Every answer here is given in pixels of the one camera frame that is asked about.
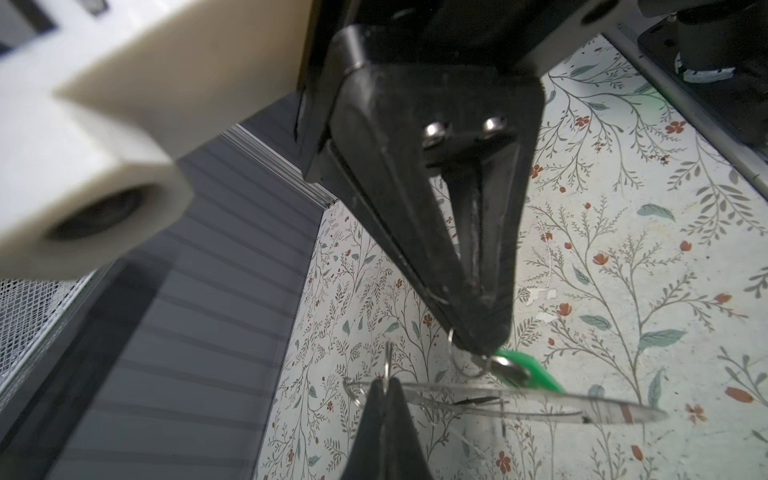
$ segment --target black machine part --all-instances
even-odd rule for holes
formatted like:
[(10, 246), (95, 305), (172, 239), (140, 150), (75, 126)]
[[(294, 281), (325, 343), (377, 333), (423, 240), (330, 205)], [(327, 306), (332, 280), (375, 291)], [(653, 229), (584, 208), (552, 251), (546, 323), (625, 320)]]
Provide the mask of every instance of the black machine part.
[[(296, 132), (333, 192), (456, 345), (509, 335), (515, 247), (544, 98), (538, 76), (628, 0), (359, 0), (313, 6)], [(447, 184), (458, 253), (430, 177)]]
[(398, 379), (376, 380), (341, 480), (432, 480)]
[[(762, 147), (768, 135), (768, 1), (728, 3), (730, 9), (707, 5), (678, 12), (640, 35), (637, 45), (735, 137)], [(705, 12), (714, 12), (711, 22), (703, 21)], [(675, 68), (678, 55), (684, 68), (730, 66), (733, 75), (711, 83), (685, 81)]]

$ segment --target floral patterned surface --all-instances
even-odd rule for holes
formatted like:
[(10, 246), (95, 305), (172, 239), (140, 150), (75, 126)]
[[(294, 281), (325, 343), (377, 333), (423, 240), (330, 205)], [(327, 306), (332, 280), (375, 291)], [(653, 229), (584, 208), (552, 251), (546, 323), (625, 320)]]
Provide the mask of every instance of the floral patterned surface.
[[(510, 422), (412, 407), (433, 475), (768, 477), (765, 200), (602, 37), (542, 78), (508, 347), (570, 392), (670, 414)], [(446, 224), (445, 186), (434, 180)], [(256, 478), (339, 478), (361, 411), (344, 377), (461, 382), (443, 332), (342, 204), (323, 219)]]

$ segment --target gray wall panel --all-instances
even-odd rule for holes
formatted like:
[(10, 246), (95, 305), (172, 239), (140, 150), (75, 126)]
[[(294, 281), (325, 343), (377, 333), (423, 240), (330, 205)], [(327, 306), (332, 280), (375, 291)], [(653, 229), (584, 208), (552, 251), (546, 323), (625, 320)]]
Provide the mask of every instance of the gray wall panel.
[(88, 460), (64, 460), (59, 462), (56, 475), (60, 480), (85, 480), (108, 478), (109, 480), (234, 480), (240, 478), (241, 468), (209, 467), (203, 465), (136, 463), (133, 458), (123, 462), (95, 462)]
[(250, 477), (323, 210), (222, 139), (180, 166), (197, 197), (125, 257), (159, 279), (118, 278), (146, 306), (89, 313), (99, 330), (68, 371), (114, 366), (48, 478)]
[(292, 93), (240, 124), (298, 168), (304, 168), (305, 165), (298, 160), (299, 146), (293, 139), (293, 126), (298, 112), (299, 95)]

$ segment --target keychain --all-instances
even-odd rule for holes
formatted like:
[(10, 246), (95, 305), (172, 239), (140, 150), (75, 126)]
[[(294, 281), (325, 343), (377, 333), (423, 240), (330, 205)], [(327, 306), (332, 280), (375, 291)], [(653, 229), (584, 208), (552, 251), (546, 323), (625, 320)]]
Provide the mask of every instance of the keychain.
[[(451, 345), (452, 334), (452, 331), (449, 332)], [(389, 371), (391, 346), (388, 345), (386, 352), (385, 369)], [(514, 350), (500, 349), (488, 357), (472, 356), (472, 362), (481, 368), (481, 372), (475, 375), (462, 371), (453, 351), (451, 360), (461, 375), (476, 379), (490, 373), (507, 388), (403, 382), (401, 387), (406, 401), (422, 408), (442, 409), (460, 415), (483, 415), (515, 421), (634, 424), (659, 422), (667, 418), (667, 413), (638, 403), (567, 393), (536, 359)], [(363, 407), (361, 399), (367, 396), (370, 384), (370, 381), (345, 380), (344, 389), (355, 404)]]

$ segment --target key ring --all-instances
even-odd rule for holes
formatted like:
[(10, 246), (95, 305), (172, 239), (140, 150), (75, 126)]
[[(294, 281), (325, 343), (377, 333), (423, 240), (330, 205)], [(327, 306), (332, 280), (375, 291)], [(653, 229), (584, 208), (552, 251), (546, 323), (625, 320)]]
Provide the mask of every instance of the key ring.
[(456, 368), (460, 376), (463, 376), (466, 379), (479, 379), (480, 377), (482, 377), (483, 375), (491, 371), (492, 358), (490, 356), (483, 355), (481, 358), (485, 359), (486, 363), (485, 363), (485, 367), (481, 367), (480, 373), (476, 375), (468, 375), (467, 373), (464, 373), (464, 371), (462, 370), (462, 367), (456, 361), (456, 357), (453, 355), (453, 349), (454, 349), (453, 327), (451, 327), (451, 329), (448, 331), (448, 349), (450, 352), (449, 356), (451, 357), (451, 363), (453, 363), (453, 366)]

